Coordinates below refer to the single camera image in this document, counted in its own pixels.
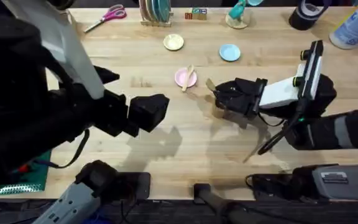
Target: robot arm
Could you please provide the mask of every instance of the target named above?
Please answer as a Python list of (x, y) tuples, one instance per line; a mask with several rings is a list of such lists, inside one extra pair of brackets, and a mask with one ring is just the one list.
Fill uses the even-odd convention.
[[(106, 90), (103, 84), (119, 75), (91, 64), (71, 25), (47, 2), (8, 3), (23, 20), (0, 15), (0, 184), (90, 126), (137, 136), (164, 119), (169, 99), (163, 94), (126, 105), (125, 95)], [(59, 90), (48, 90), (45, 68), (58, 77)]]

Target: wooden table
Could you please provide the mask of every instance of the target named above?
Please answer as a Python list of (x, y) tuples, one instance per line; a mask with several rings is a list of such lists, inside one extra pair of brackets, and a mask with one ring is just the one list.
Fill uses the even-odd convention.
[[(331, 7), (308, 31), (288, 25), (293, 8), (253, 8), (249, 28), (234, 30), (224, 23), (228, 9), (209, 9), (207, 21), (187, 21), (187, 9), (173, 9), (171, 28), (140, 25), (138, 9), (127, 9), (128, 17), (107, 22), (87, 35), (83, 44), (95, 65), (121, 74), (121, 79), (106, 85), (129, 98), (164, 93), (170, 99), (165, 120), (151, 134), (138, 138), (121, 134), (112, 138), (92, 128), (82, 155), (71, 167), (50, 169), (44, 192), (14, 195), (19, 198), (58, 198), (88, 162), (101, 159), (119, 171), (145, 171), (152, 174), (150, 198), (189, 199), (192, 186), (209, 182), (225, 198), (253, 199), (244, 177), (254, 173), (291, 172), (308, 164), (358, 164), (358, 150), (300, 152), (282, 140), (272, 152), (250, 155), (266, 134), (260, 123), (246, 129), (216, 119), (211, 114), (212, 96), (205, 86), (207, 78), (216, 84), (236, 77), (269, 83), (293, 76), (300, 63), (301, 50), (313, 40), (324, 40), (323, 73), (335, 82), (337, 98), (326, 114), (358, 109), (358, 49), (340, 50), (328, 40), (329, 32), (352, 9)], [(105, 9), (72, 9), (81, 31), (105, 13)], [(177, 33), (185, 47), (169, 52), (162, 44), (167, 34)], [(239, 61), (228, 63), (218, 55), (222, 44), (236, 44), (242, 51)], [(173, 74), (189, 64), (199, 74), (197, 86), (182, 93)], [(54, 80), (51, 86), (56, 87)], [(52, 161), (66, 164), (80, 138), (53, 150)]]

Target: dish rack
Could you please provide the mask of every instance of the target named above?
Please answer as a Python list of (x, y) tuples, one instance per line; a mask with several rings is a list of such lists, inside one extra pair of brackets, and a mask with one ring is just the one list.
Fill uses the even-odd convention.
[(171, 8), (171, 0), (167, 0), (169, 5), (169, 16), (167, 22), (159, 21), (158, 18), (155, 18), (155, 16), (153, 16), (153, 13), (156, 13), (156, 11), (154, 10), (154, 7), (150, 8), (152, 1), (158, 1), (158, 0), (139, 0), (139, 6), (140, 6), (139, 9), (140, 9), (140, 14), (142, 16), (142, 21), (140, 23), (143, 26), (171, 27), (172, 24), (171, 18), (173, 16), (173, 12)]

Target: cable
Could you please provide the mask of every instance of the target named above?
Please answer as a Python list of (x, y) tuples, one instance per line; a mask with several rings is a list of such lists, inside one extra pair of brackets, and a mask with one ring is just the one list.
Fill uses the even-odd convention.
[(54, 162), (45, 161), (45, 160), (42, 160), (42, 159), (34, 159), (34, 162), (36, 162), (38, 164), (41, 164), (41, 165), (49, 166), (49, 167), (52, 167), (52, 168), (55, 168), (55, 169), (67, 168), (67, 167), (71, 166), (79, 158), (79, 156), (81, 155), (81, 153), (82, 153), (82, 151), (83, 151), (83, 149), (84, 149), (84, 147), (86, 145), (86, 142), (88, 141), (89, 138), (90, 138), (90, 131), (89, 131), (89, 129), (86, 129), (84, 131), (84, 138), (81, 140), (80, 145), (78, 146), (77, 150), (75, 151), (75, 154), (74, 154), (73, 158), (65, 166), (60, 166), (60, 165), (57, 165)]
[(300, 115), (301, 113), (296, 113), (294, 117), (292, 117), (291, 121), (288, 122), (288, 125), (285, 127), (285, 129), (281, 130), (275, 136), (267, 140), (265, 144), (258, 150), (258, 155), (263, 155), (271, 150), (274, 145), (276, 145), (286, 134), (288, 134), (292, 127), (294, 127), (294, 125), (296, 125), (298, 122)]
[(267, 125), (267, 126), (270, 126), (270, 127), (277, 127), (277, 126), (280, 126), (284, 123), (284, 119), (282, 119), (278, 124), (269, 124), (265, 118), (260, 114), (258, 113), (258, 117)]
[(253, 176), (254, 176), (253, 174), (246, 176), (246, 185), (251, 190), (254, 190), (254, 186), (252, 186), (252, 185), (250, 185), (250, 183), (248, 183), (248, 179)]
[(132, 209), (134, 209), (137, 206), (137, 203), (135, 202), (135, 204), (133, 204), (127, 211), (127, 213), (124, 215), (124, 202), (121, 201), (121, 221), (119, 222), (119, 224), (122, 224), (123, 222), (126, 222), (128, 224), (132, 224), (130, 221), (127, 220), (127, 216), (129, 215), (129, 213), (132, 211)]
[(12, 223), (9, 223), (9, 224), (19, 224), (19, 223), (29, 222), (29, 221), (35, 220), (35, 219), (37, 219), (37, 218), (38, 218), (38, 217), (32, 217), (32, 218), (28, 218), (28, 219), (25, 219), (25, 220), (20, 220), (20, 221), (17, 221), (17, 222), (12, 222)]

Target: green cutting mat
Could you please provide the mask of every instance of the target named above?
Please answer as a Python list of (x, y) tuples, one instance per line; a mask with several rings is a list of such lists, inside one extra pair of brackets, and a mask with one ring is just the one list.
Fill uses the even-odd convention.
[[(50, 160), (50, 151), (42, 154), (37, 159)], [(0, 195), (20, 194), (25, 192), (40, 192), (45, 190), (47, 182), (48, 167), (36, 163), (30, 163), (31, 172), (21, 175), (21, 180), (17, 184), (0, 185)]]

